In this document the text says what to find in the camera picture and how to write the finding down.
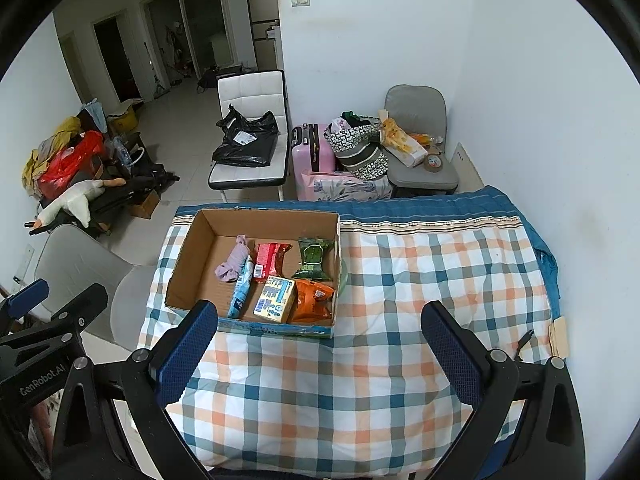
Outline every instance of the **bed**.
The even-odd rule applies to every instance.
[[[149,348],[184,313],[164,293],[194,215],[169,228],[140,335]],[[525,361],[550,356],[558,269],[544,241],[492,187],[378,202],[276,202],[253,207],[340,213],[347,285],[331,340],[217,333],[180,401],[167,407],[205,466],[352,478],[428,471],[471,408],[459,402],[420,332],[440,300],[488,348]],[[501,438],[515,430],[514,403]]]

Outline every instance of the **gray chair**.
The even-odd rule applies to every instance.
[[[109,297],[107,309],[85,332],[135,350],[155,271],[153,266],[126,262],[82,230],[65,224],[49,235],[35,277],[49,283],[49,297],[42,304],[52,314],[89,285],[103,285]]]
[[[429,134],[442,137],[447,142],[447,106],[444,97],[430,86],[394,86],[386,94],[385,110],[398,126],[412,134]],[[390,152],[387,176],[399,189],[412,191],[445,191],[453,193],[458,187],[458,174],[453,165],[442,155],[442,169],[437,173],[427,171],[422,164],[406,167]]]

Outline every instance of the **black bag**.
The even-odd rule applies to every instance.
[[[202,74],[196,92],[202,94],[207,88],[218,88],[218,72],[215,68],[208,68]]]
[[[228,115],[216,123],[225,138],[212,160],[228,166],[263,168],[271,164],[278,140],[278,123],[272,112],[249,121],[229,105]]]

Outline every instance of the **blue gripper pad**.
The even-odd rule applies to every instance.
[[[6,312],[12,319],[20,319],[49,297],[49,285],[42,278],[7,298]]]
[[[168,330],[160,338],[154,348],[160,347],[159,352],[150,364],[150,374],[156,381],[156,400],[160,406],[165,407],[180,400],[217,329],[216,307],[210,301],[201,300],[180,325]],[[164,348],[172,341],[173,345]],[[162,358],[162,362],[158,363],[156,358]]]
[[[447,313],[447,316],[450,317],[449,323],[456,322],[450,314]],[[478,406],[482,401],[482,374],[452,326],[445,322],[432,303],[424,306],[420,324],[422,334],[460,402],[470,404],[474,408]]]

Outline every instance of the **pink suitcase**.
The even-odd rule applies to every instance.
[[[293,128],[291,158],[296,176],[298,200],[304,200],[303,171],[326,173],[335,171],[335,155],[324,138],[327,124],[303,124]]]

